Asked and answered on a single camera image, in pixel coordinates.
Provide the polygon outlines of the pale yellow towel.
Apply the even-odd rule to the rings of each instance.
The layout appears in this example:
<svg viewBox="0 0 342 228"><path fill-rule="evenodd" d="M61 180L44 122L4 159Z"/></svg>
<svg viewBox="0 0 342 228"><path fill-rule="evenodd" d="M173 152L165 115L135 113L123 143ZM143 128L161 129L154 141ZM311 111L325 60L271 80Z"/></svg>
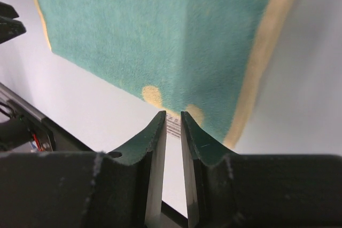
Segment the pale yellow towel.
<svg viewBox="0 0 342 228"><path fill-rule="evenodd" d="M34 0L50 50L238 142L294 0Z"/></svg>

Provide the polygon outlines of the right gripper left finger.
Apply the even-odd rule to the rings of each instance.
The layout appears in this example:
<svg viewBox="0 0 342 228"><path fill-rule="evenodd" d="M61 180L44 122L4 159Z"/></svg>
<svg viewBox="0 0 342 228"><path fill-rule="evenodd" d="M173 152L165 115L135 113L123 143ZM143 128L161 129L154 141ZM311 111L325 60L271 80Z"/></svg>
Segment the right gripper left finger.
<svg viewBox="0 0 342 228"><path fill-rule="evenodd" d="M115 150L1 154L1 227L159 227L166 112Z"/></svg>

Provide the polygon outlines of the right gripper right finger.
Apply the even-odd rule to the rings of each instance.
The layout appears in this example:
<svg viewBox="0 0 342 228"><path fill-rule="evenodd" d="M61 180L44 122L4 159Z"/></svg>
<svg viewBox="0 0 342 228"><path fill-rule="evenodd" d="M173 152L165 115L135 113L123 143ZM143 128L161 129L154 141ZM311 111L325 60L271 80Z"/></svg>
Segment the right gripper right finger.
<svg viewBox="0 0 342 228"><path fill-rule="evenodd" d="M341 227L339 155L237 154L181 114L190 227Z"/></svg>

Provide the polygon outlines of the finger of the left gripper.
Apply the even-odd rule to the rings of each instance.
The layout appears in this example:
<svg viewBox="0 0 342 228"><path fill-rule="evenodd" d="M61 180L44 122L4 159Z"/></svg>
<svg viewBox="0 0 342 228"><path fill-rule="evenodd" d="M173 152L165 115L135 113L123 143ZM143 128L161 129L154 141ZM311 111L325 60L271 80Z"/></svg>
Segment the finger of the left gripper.
<svg viewBox="0 0 342 228"><path fill-rule="evenodd" d="M26 32L21 21L0 17L0 43L5 43Z"/></svg>
<svg viewBox="0 0 342 228"><path fill-rule="evenodd" d="M0 2L0 16L9 19L16 19L19 17L13 6Z"/></svg>

